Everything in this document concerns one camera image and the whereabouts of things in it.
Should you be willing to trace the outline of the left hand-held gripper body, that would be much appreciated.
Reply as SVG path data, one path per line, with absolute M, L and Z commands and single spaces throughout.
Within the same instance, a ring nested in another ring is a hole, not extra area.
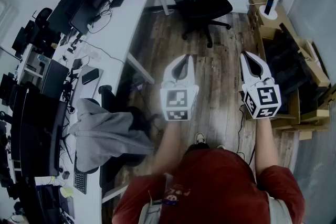
M 196 105 L 199 86 L 162 82 L 161 108 L 167 121 L 189 121 Z

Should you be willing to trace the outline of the open cardboard box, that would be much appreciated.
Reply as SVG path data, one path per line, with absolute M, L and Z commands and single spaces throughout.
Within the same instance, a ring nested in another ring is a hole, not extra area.
M 276 32 L 281 29 L 270 28 L 264 25 L 257 26 L 254 29 L 254 39 L 257 51 L 261 58 L 266 62 L 265 47 L 275 37 Z M 290 131 L 322 131 L 330 121 L 329 102 L 324 99 L 324 95 L 330 89 L 330 80 L 318 66 L 313 56 L 306 50 L 309 47 L 307 40 L 295 38 L 299 51 L 309 67 L 310 73 L 317 84 L 317 101 L 313 110 L 301 114 L 299 92 L 296 90 L 289 98 L 287 105 L 280 107 L 277 114 L 271 120 L 274 129 Z

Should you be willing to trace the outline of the black flat monitor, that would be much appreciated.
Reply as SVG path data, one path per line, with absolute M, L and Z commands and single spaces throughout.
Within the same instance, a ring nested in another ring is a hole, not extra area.
M 70 21 L 85 0 L 60 0 L 52 14 L 48 17 L 49 28 L 64 35 L 70 33 Z

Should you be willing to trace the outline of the person's right forearm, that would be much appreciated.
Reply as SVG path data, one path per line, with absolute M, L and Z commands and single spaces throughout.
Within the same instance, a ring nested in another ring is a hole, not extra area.
M 270 118 L 257 120 L 255 138 L 255 171 L 258 177 L 265 169 L 278 165 L 278 152 Z

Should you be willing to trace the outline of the grey hoodie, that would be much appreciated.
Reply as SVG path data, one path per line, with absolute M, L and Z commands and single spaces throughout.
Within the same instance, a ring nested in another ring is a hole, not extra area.
M 154 147 L 131 112 L 114 112 L 88 99 L 77 101 L 77 122 L 69 133 L 76 137 L 76 168 L 89 172 L 122 154 L 151 155 Z

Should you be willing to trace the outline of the black foam insert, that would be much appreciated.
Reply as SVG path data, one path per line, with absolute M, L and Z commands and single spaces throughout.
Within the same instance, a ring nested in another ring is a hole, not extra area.
M 314 82 L 303 54 L 287 27 L 281 23 L 281 31 L 265 47 L 265 56 L 275 83 L 279 85 L 282 106 L 290 96 L 299 92 L 300 113 L 314 109 L 317 101 L 317 84 Z

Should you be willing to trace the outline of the black rectangular device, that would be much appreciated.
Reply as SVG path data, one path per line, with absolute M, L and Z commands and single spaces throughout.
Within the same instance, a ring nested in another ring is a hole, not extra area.
M 86 85 L 88 83 L 90 83 L 93 80 L 96 80 L 97 78 L 99 78 L 99 69 L 95 68 L 90 70 L 89 72 L 85 73 L 82 77 L 81 77 L 81 81 L 83 85 Z

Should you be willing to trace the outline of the person's black trousers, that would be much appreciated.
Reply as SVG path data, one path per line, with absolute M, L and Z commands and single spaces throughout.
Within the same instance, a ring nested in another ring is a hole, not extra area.
M 191 152 L 191 151 L 206 150 L 206 149 L 210 149 L 210 147 L 208 146 L 208 144 L 206 144 L 206 143 L 197 143 L 197 144 L 190 145 L 185 153 L 187 154 L 188 152 Z

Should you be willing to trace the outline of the grey laptop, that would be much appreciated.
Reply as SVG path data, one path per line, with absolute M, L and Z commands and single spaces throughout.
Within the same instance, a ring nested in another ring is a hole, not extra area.
M 76 86 L 74 88 L 74 91 L 72 93 L 71 99 L 70 99 L 70 105 L 74 107 L 75 109 L 77 108 L 77 101 L 81 98 L 93 98 L 95 91 L 97 89 L 97 86 L 100 82 L 100 79 L 103 75 L 103 70 L 99 69 L 99 78 L 96 80 L 91 81 L 90 83 L 83 85 L 81 81 L 81 77 L 89 72 L 90 70 L 95 69 L 95 67 L 91 66 L 83 66 L 81 72 L 79 73 L 79 77 L 76 83 Z

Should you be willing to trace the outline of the small black keyboard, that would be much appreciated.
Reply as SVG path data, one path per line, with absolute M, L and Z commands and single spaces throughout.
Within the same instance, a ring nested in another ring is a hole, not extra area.
M 75 155 L 74 162 L 74 181 L 73 186 L 75 189 L 83 193 L 84 195 L 87 193 L 87 174 L 81 172 L 77 169 L 77 156 Z

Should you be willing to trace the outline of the dark grey monitor back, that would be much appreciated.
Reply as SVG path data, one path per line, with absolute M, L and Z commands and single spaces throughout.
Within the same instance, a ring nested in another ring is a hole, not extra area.
M 59 100 L 63 91 L 64 81 L 69 69 L 55 60 L 51 60 L 45 75 L 40 93 Z

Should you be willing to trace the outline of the black mesh office chair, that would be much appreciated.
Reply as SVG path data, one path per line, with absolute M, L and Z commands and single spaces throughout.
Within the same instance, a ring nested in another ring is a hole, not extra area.
M 213 41 L 209 32 L 209 25 L 224 26 L 231 29 L 228 23 L 218 22 L 216 19 L 232 12 L 233 7 L 228 0 L 202 0 L 190 2 L 188 0 L 174 0 L 177 10 L 181 13 L 188 27 L 182 34 L 182 39 L 187 40 L 189 33 L 197 29 L 202 29 L 206 39 L 207 47 L 213 46 Z

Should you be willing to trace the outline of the white shelf unit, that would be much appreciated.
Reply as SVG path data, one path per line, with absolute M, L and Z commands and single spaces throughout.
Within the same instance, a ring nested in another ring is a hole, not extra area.
M 21 60 L 16 72 L 17 83 L 24 85 L 26 82 L 31 82 L 41 89 L 51 59 L 35 52 L 33 45 L 29 44 Z

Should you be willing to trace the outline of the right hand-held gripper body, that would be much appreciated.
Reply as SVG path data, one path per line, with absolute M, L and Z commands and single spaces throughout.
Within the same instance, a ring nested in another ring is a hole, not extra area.
M 273 78 L 258 81 L 253 85 L 243 85 L 244 104 L 253 119 L 272 118 L 281 107 L 279 85 Z

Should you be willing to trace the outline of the large curved black monitor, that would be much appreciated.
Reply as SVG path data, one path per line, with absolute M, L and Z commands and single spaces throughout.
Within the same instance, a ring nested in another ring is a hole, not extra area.
M 23 86 L 14 86 L 10 104 L 12 159 L 23 177 L 59 175 L 62 128 L 67 104 Z

